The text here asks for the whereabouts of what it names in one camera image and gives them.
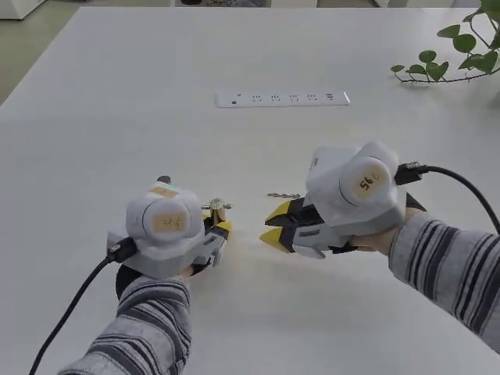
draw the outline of striped sleeve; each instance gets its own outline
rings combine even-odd
[[[189,305],[180,277],[138,278],[123,292],[114,321],[59,375],[181,373],[191,345]]]
[[[500,237],[426,213],[398,232],[389,268],[500,353]]]

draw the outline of hand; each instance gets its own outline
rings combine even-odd
[[[421,212],[422,211],[420,209],[407,207],[405,223],[416,214]],[[399,232],[399,230],[405,223],[396,227],[392,227],[390,230],[387,230],[383,233],[354,237],[351,240],[351,243],[354,246],[358,246],[358,250],[361,252],[380,252],[384,255],[389,255],[395,235]]]

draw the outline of power strip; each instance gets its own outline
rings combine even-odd
[[[329,90],[216,93],[216,106],[219,108],[349,105],[350,103],[345,92]]]

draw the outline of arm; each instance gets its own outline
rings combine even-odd
[[[184,279],[138,277],[119,294],[115,320],[82,359],[59,375],[182,372],[191,345],[190,296]]]
[[[401,228],[361,237],[389,268],[500,353],[500,236],[460,230],[409,210]]]

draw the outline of floor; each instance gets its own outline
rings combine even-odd
[[[23,21],[0,20],[0,105],[80,6],[168,6],[170,0],[47,0]],[[319,7],[370,7],[369,0],[320,0]]]

